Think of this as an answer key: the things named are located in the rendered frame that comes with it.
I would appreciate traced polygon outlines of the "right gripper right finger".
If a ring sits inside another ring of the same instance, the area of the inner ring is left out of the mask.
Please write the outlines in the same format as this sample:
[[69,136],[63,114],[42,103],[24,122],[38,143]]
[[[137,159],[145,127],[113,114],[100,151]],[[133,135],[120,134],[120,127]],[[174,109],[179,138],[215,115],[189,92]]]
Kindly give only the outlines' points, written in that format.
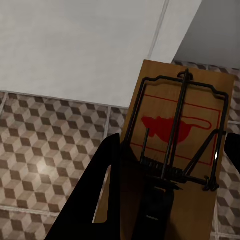
[[240,173],[240,135],[235,133],[228,133],[224,151]]

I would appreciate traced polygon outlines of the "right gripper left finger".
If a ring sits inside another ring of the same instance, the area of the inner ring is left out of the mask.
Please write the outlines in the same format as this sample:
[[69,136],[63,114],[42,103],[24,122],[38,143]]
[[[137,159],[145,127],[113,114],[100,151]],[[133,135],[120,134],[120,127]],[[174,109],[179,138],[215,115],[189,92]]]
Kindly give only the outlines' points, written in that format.
[[[92,223],[111,165],[105,223]],[[44,240],[121,240],[120,134],[106,137]]]

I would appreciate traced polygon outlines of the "mousetrap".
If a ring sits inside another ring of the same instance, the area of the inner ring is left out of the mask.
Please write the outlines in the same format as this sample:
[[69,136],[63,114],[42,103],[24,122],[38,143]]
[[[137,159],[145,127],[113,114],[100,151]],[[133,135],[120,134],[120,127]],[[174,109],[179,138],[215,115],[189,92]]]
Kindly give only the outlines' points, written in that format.
[[120,240],[210,240],[234,81],[144,59],[120,135]]

